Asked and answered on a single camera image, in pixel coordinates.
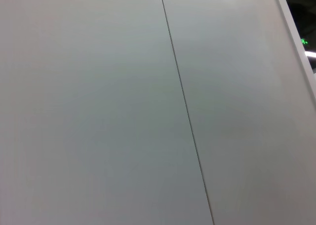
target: green light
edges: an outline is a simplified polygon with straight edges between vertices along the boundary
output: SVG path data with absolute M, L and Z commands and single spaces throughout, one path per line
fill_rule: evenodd
M 306 41 L 305 38 L 301 38 L 301 41 L 302 41 L 303 45 L 307 45 L 308 44 L 308 41 Z

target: white wall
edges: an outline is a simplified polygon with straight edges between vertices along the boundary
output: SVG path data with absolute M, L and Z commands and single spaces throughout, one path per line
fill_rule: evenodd
M 0 0 L 0 224 L 212 224 L 161 0 Z
M 316 222 L 316 112 L 277 0 L 164 0 L 215 225 Z

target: white frame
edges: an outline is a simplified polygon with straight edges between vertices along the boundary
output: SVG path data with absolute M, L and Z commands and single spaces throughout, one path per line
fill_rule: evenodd
M 309 90 L 313 94 L 314 103 L 316 104 L 316 79 L 315 79 L 312 67 L 310 65 L 310 62 L 307 56 L 305 55 L 305 50 L 304 50 L 300 35 L 297 31 L 296 25 L 294 23 L 291 11 L 287 5 L 286 0 L 278 0 L 278 1 L 279 1 L 280 8 L 282 10 L 283 16 L 285 18 L 285 21 L 287 23 L 288 29 L 293 38 L 293 42 L 296 47 L 297 54 L 300 58 L 301 66 L 305 73 L 306 80 L 309 83 L 308 84 Z

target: green led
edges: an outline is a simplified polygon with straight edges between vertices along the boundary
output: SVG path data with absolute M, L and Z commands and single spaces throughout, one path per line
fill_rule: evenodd
M 301 38 L 301 41 L 302 41 L 303 45 L 307 45 L 308 44 L 308 41 L 306 41 L 305 38 Z

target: panel seam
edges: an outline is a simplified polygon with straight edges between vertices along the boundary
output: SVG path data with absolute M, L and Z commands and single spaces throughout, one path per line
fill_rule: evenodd
M 172 36 L 171 36 L 171 31 L 170 31 L 170 26 L 169 26 L 169 22 L 168 22 L 168 17 L 167 17 L 167 13 L 166 13 L 164 1 L 161 0 L 161 2 L 162 2 L 162 7 L 163 7 L 163 11 L 164 11 L 164 16 L 165 16 L 165 18 L 166 18 L 166 23 L 167 23 L 167 27 L 168 27 L 168 32 L 169 32 L 169 37 L 170 37 L 170 41 L 171 41 L 172 52 L 173 52 L 174 60 L 175 60 L 175 63 L 176 63 L 176 67 L 177 67 L 177 72 L 178 72 L 179 80 L 180 80 L 180 85 L 181 85 L 182 95 L 183 95 L 183 99 L 184 99 L 184 104 L 185 104 L 185 106 L 186 106 L 187 116 L 188 116 L 188 119 L 189 119 L 189 125 L 190 125 L 190 129 L 191 129 L 191 133 L 192 133 L 193 143 L 194 143 L 194 146 L 195 146 L 195 149 L 196 149 L 196 153 L 197 153 L 197 160 L 198 160 L 198 165 L 199 165 L 199 168 L 200 168 L 200 171 L 201 171 L 201 175 L 202 175 L 202 181 L 203 181 L 203 185 L 204 185 L 204 190 L 205 190 L 205 194 L 206 194 L 206 199 L 207 199 L 209 211 L 210 211 L 210 213 L 211 213 L 211 218 L 212 218 L 213 225 L 215 225 L 215 223 L 214 223 L 214 217 L 213 217 L 213 212 L 212 212 L 212 209 L 211 209 L 211 204 L 210 204 L 210 200 L 209 200 L 208 193 L 207 193 L 207 189 L 206 189 L 206 184 L 205 184 L 205 179 L 204 179 L 204 173 L 203 173 L 203 169 L 202 169 L 202 166 L 201 166 L 201 161 L 200 161 L 200 157 L 199 157 L 199 153 L 198 153 L 198 148 L 197 148 L 197 144 L 196 144 L 196 139 L 195 139 L 195 136 L 194 136 L 194 133 L 193 133 L 192 122 L 191 122 L 190 115 L 189 115 L 189 109 L 188 109 L 187 99 L 186 99 L 186 96 L 185 96 L 185 94 L 184 94 L 182 79 L 181 79 L 181 75 L 180 75 L 179 65 L 178 65 L 178 61 L 177 61 L 177 57 L 176 57 L 176 52 L 175 52 L 174 45 L 173 45 L 173 40 L 172 40 Z

